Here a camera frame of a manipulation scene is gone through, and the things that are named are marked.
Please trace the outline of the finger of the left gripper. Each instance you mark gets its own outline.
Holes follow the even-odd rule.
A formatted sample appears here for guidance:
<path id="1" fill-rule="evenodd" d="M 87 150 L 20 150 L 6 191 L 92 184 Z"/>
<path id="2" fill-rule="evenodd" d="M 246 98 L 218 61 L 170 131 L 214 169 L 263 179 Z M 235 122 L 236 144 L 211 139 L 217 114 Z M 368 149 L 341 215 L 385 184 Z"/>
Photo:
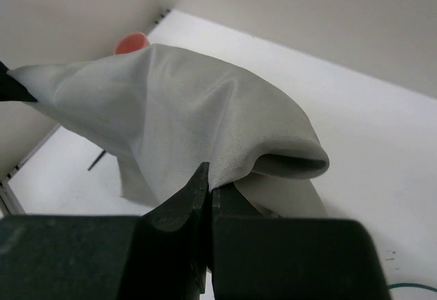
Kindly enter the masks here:
<path id="1" fill-rule="evenodd" d="M 8 68 L 0 62 L 0 101 L 1 102 L 25 102 L 36 103 L 27 89 L 8 74 Z"/>

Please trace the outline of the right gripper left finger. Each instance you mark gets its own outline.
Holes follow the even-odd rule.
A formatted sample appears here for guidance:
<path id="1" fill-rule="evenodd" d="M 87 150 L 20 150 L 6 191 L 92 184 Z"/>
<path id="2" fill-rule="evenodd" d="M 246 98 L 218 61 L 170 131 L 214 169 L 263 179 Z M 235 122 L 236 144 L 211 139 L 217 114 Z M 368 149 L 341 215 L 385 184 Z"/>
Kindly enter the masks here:
<path id="1" fill-rule="evenodd" d="M 202 163 L 184 187 L 138 220 L 118 299 L 199 299 L 205 292 L 208 169 Z"/>

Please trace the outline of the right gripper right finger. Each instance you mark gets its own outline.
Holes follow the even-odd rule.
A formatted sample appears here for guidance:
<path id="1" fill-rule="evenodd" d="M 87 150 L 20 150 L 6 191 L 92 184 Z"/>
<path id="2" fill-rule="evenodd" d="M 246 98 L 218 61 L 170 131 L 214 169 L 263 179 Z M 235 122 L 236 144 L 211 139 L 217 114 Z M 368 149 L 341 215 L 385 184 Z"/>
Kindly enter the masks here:
<path id="1" fill-rule="evenodd" d="M 255 227 L 262 215 L 234 187 L 212 191 L 208 268 L 215 299 L 256 299 Z"/>

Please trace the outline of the grey cloth placemat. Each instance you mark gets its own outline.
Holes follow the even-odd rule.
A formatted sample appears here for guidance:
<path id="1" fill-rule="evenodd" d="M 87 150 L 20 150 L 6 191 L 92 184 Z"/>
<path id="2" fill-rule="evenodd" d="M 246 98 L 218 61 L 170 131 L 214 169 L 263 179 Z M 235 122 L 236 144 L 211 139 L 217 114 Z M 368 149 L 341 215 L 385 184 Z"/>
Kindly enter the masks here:
<path id="1" fill-rule="evenodd" d="M 208 163 L 211 189 L 233 183 L 265 215 L 327 216 L 312 179 L 329 158 L 307 114 L 244 68 L 153 44 L 8 74 L 30 107 L 117 158 L 126 199 L 161 204 Z"/>

